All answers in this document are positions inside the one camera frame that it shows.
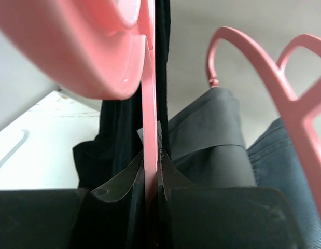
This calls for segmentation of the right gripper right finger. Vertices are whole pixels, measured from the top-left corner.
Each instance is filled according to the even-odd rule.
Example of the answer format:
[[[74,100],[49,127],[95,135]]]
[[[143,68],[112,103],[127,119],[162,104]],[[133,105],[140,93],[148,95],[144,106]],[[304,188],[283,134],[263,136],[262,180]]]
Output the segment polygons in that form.
[[[163,148],[159,151],[157,182],[159,248],[183,248],[189,227],[184,194],[197,186],[173,166]]]

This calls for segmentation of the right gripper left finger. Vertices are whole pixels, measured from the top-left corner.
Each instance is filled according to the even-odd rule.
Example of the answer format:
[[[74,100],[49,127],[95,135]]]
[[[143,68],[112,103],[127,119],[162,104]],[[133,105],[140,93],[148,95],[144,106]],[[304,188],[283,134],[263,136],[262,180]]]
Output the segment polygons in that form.
[[[87,194],[70,248],[145,248],[143,156]]]

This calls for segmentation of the black t shirt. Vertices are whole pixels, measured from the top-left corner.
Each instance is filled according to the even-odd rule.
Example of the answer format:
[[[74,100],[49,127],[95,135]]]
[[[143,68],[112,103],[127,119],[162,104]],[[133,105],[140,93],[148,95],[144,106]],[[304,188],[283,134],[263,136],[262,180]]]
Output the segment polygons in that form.
[[[170,1],[156,1],[156,94],[162,144],[171,153],[168,131],[167,62],[171,31]],[[80,188],[94,190],[125,169],[142,150],[142,92],[124,101],[103,101],[99,133],[73,148]]]

